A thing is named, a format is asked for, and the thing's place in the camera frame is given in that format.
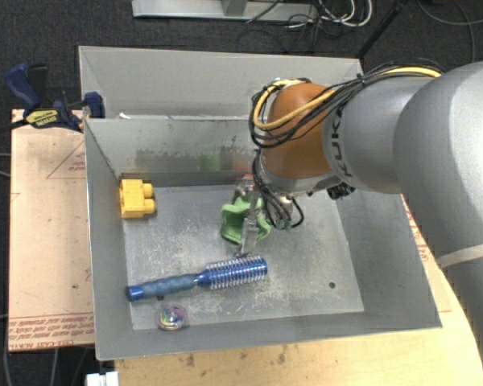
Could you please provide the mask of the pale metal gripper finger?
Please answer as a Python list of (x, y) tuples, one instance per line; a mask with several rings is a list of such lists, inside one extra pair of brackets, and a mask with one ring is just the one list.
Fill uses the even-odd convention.
[(235, 256), (245, 257), (249, 253), (249, 234), (250, 234), (250, 220), (245, 218), (241, 228), (241, 239), (238, 245)]
[(246, 252), (251, 253), (258, 239), (258, 222), (256, 219), (247, 220)]

